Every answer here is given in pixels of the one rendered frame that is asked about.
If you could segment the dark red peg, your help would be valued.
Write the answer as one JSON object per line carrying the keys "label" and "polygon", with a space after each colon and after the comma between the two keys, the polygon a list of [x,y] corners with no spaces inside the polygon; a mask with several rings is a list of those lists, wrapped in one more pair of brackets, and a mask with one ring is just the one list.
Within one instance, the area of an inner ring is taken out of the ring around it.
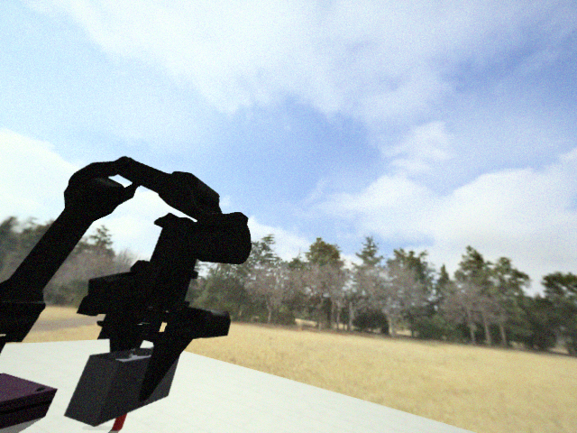
{"label": "dark red peg", "polygon": [[117,430],[122,429],[122,427],[124,426],[126,416],[127,416],[127,414],[125,414],[121,417],[115,418],[112,430],[117,431]]}

